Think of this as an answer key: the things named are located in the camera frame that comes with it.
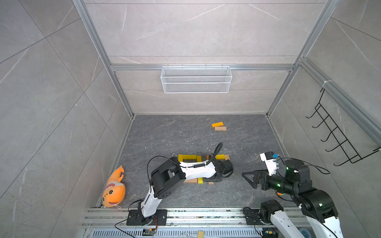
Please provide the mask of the yellow block angled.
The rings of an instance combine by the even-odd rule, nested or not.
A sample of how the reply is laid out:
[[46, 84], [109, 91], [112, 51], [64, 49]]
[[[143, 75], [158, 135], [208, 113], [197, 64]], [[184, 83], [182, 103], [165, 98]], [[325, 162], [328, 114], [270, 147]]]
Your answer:
[[225, 155], [216, 155], [215, 159], [217, 159], [217, 160], [226, 160], [226, 157], [225, 157]]

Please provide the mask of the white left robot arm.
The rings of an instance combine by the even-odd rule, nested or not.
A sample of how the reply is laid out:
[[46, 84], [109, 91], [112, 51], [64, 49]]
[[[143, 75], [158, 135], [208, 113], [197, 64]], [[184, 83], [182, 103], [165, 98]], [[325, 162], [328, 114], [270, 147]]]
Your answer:
[[153, 216], [161, 201], [171, 196], [185, 181], [205, 178], [222, 181], [232, 175], [233, 164], [229, 160], [215, 158], [203, 162], [186, 163], [172, 157], [157, 167], [150, 176], [150, 189], [140, 211], [144, 218]]

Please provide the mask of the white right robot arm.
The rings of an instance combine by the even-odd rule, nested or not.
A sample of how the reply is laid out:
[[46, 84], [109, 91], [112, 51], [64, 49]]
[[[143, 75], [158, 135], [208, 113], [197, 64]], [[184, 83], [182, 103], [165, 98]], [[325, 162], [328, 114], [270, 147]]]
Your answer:
[[[267, 170], [256, 170], [242, 173], [242, 177], [252, 186], [262, 190], [273, 189], [282, 194], [288, 194], [291, 200], [306, 216], [315, 235], [318, 238], [342, 238], [337, 209], [332, 198], [323, 190], [312, 186], [310, 163], [289, 158], [284, 163], [285, 175], [271, 175]], [[291, 222], [284, 208], [276, 200], [261, 204], [259, 211], [249, 207], [243, 208], [247, 224], [262, 222], [274, 225], [286, 238], [301, 238], [303, 234]]]

